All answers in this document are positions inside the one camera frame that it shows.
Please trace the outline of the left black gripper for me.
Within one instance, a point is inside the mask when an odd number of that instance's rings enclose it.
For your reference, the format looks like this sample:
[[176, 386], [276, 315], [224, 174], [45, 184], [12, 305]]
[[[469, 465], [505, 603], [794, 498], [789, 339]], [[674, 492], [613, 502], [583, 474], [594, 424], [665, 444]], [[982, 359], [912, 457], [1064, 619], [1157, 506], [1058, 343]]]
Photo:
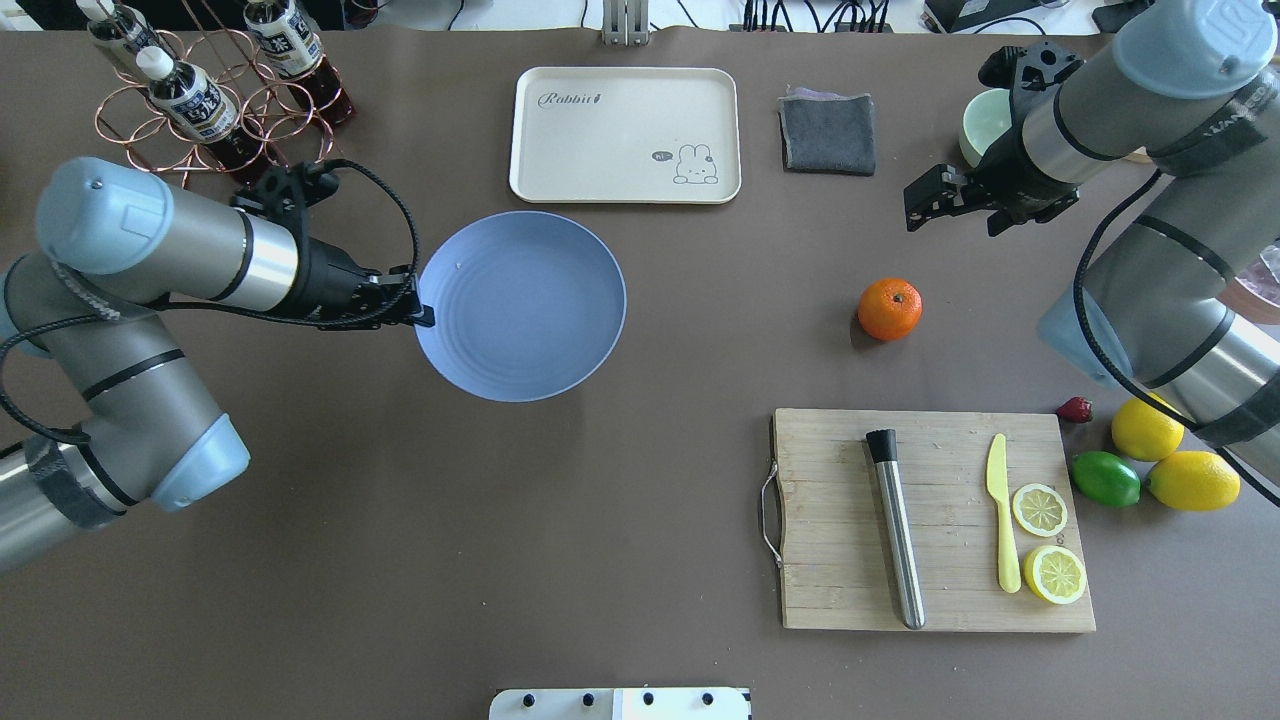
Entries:
[[419, 304], [410, 265], [378, 272], [344, 250], [307, 240], [298, 251], [292, 284], [292, 316], [328, 329], [376, 329], [383, 324], [433, 328], [435, 311]]

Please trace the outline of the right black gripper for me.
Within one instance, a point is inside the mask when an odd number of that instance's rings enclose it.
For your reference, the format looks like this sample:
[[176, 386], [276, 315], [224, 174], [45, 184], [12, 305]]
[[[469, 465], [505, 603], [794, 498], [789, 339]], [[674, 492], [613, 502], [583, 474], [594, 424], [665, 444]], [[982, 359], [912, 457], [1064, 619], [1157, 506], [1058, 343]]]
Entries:
[[920, 229], [940, 217], [993, 210], [988, 234], [1029, 220], [1048, 223], [1080, 199], [1076, 184], [1048, 177], [1030, 159], [1020, 129], [1000, 136], [980, 159], [978, 168], [961, 173], [951, 165], [934, 165], [902, 191], [908, 232]]

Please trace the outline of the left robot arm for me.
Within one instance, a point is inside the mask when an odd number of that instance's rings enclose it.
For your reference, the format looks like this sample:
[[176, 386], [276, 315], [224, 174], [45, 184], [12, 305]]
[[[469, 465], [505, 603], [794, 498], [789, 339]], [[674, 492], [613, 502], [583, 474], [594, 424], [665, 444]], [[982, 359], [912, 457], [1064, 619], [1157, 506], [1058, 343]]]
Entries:
[[434, 324], [416, 260], [380, 272], [311, 236], [308, 209], [346, 167], [274, 167], [225, 204], [99, 158], [55, 170], [38, 202], [38, 251], [3, 274], [3, 351], [54, 360], [90, 414], [58, 429], [3, 396], [29, 429], [3, 452], [4, 571], [145, 500], [186, 509], [248, 466], [164, 311], [321, 331]]

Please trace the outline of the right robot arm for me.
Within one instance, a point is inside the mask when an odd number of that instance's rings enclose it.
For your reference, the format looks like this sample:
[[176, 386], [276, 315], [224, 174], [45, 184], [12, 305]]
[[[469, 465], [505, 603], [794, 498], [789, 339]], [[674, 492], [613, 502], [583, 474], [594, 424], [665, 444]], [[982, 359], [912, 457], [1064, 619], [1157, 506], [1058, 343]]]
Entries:
[[1068, 210], [1142, 150], [1149, 202], [1105, 251], [1093, 233], [1041, 338], [1162, 413], [1277, 501], [1277, 341], [1220, 300], [1277, 240], [1277, 26], [1261, 1], [1158, 1], [1092, 59], [1048, 40], [1001, 47], [980, 82], [1012, 124], [974, 169], [905, 188], [910, 231], [987, 211], [997, 236]]

